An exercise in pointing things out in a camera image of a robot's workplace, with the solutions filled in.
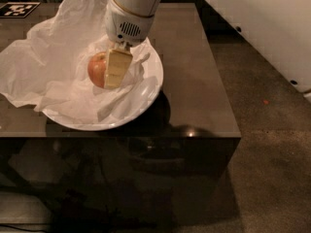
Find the white gripper with vent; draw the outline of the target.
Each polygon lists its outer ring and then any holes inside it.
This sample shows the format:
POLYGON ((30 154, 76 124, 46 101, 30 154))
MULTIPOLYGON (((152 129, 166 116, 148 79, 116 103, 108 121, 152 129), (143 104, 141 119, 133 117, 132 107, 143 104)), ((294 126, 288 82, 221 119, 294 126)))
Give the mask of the white gripper with vent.
MULTIPOLYGON (((109 0, 106 14, 106 33, 112 42, 136 47, 143 43, 152 27, 154 16, 141 17, 123 9, 115 0, 109 0)), ((105 88, 118 88, 132 62, 130 50, 115 48, 107 51, 105 88)))

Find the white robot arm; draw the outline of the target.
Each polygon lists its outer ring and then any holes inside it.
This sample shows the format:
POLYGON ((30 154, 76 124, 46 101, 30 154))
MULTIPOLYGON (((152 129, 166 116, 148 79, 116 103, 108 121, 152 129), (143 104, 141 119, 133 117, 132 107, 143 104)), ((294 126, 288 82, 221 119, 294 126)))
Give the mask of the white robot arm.
MULTIPOLYGON (((108 0, 109 39, 130 46, 148 36, 161 0, 108 0)), ((311 0, 204 0, 304 98, 311 100, 311 0)))

